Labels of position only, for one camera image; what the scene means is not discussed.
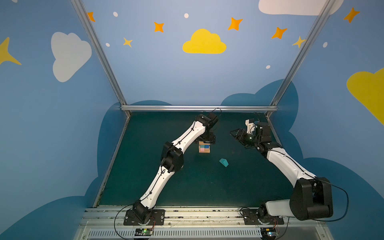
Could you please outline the long natural wood block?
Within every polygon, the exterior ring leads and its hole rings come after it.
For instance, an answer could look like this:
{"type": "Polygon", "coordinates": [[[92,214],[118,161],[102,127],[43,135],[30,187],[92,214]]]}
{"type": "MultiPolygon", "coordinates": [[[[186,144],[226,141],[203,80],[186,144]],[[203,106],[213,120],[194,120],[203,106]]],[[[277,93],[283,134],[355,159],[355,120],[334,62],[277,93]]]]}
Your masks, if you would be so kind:
{"type": "Polygon", "coordinates": [[[199,145],[205,146],[205,145],[209,145],[209,144],[208,143],[204,143],[203,141],[199,141],[199,145]]]}

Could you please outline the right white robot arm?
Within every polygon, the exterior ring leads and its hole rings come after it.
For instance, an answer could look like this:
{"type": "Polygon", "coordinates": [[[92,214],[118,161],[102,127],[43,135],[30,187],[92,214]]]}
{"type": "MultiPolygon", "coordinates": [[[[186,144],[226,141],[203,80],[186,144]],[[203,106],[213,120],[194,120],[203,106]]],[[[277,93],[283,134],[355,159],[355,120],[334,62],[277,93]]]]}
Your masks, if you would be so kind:
{"type": "Polygon", "coordinates": [[[287,200],[267,201],[258,208],[258,220],[267,224],[274,217],[315,220],[333,216],[332,185],[318,178],[295,161],[273,137],[268,123],[246,120],[246,129],[236,129],[231,136],[247,149],[256,149],[289,180],[294,190],[287,200]]]}

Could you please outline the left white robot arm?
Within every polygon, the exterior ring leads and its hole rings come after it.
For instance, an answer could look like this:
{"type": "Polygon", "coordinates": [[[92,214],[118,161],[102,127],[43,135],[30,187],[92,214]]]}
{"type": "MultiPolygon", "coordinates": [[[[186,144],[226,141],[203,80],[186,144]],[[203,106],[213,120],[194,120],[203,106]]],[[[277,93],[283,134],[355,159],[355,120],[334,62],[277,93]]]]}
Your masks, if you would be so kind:
{"type": "Polygon", "coordinates": [[[161,164],[146,192],[133,204],[132,210],[140,225],[149,222],[157,199],[169,179],[184,166],[184,153],[194,142],[214,144],[216,136],[212,130],[219,117],[214,113],[195,117],[191,126],[177,139],[165,142],[161,164]]]}

